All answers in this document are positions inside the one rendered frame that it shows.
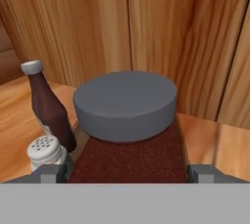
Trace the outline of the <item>dark red ketchup bottle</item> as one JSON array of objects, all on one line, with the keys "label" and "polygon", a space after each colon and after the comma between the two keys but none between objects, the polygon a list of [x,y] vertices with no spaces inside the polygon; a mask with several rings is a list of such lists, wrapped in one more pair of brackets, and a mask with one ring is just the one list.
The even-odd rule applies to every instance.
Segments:
[{"label": "dark red ketchup bottle", "polygon": [[39,60],[21,64],[21,71],[28,77],[32,109],[45,134],[54,135],[66,150],[76,149],[76,139],[71,130],[67,111],[49,86]]}]

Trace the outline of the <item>white shaker with holed lid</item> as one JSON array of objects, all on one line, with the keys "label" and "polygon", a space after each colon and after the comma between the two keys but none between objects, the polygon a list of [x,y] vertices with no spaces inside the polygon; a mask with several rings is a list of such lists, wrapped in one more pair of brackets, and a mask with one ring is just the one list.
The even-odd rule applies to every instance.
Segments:
[{"label": "white shaker with holed lid", "polygon": [[44,164],[64,164],[67,150],[54,135],[43,135],[32,141],[27,148],[31,171]]}]

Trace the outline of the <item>paprika jar with grey lid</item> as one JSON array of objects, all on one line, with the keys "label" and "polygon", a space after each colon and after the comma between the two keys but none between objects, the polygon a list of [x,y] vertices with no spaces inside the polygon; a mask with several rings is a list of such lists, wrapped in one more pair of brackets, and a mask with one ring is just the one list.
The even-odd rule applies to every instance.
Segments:
[{"label": "paprika jar with grey lid", "polygon": [[71,183],[186,183],[177,87],[146,71],[120,71],[78,87],[73,104],[89,135]]}]

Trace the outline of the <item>wooden cabinet interior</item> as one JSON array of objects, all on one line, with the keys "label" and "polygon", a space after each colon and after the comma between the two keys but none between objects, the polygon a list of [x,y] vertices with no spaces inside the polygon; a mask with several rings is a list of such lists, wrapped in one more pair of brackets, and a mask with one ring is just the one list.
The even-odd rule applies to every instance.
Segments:
[{"label": "wooden cabinet interior", "polygon": [[180,112],[216,119],[223,108],[249,0],[0,0],[20,60],[78,86],[116,70],[172,78]]}]

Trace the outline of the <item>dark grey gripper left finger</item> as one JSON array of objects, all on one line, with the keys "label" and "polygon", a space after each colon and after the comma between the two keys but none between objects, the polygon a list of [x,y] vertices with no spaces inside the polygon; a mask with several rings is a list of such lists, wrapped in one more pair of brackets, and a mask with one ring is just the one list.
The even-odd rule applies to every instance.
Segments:
[{"label": "dark grey gripper left finger", "polygon": [[67,168],[64,164],[46,164],[37,168],[29,175],[10,180],[10,183],[23,184],[57,184],[65,183]]}]

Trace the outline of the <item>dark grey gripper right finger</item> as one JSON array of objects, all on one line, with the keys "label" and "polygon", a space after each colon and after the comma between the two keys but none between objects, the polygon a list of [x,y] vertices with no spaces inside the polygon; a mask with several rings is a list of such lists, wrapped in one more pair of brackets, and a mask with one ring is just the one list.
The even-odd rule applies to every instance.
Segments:
[{"label": "dark grey gripper right finger", "polygon": [[211,164],[190,164],[187,174],[192,183],[198,184],[245,183],[245,180],[227,175]]}]

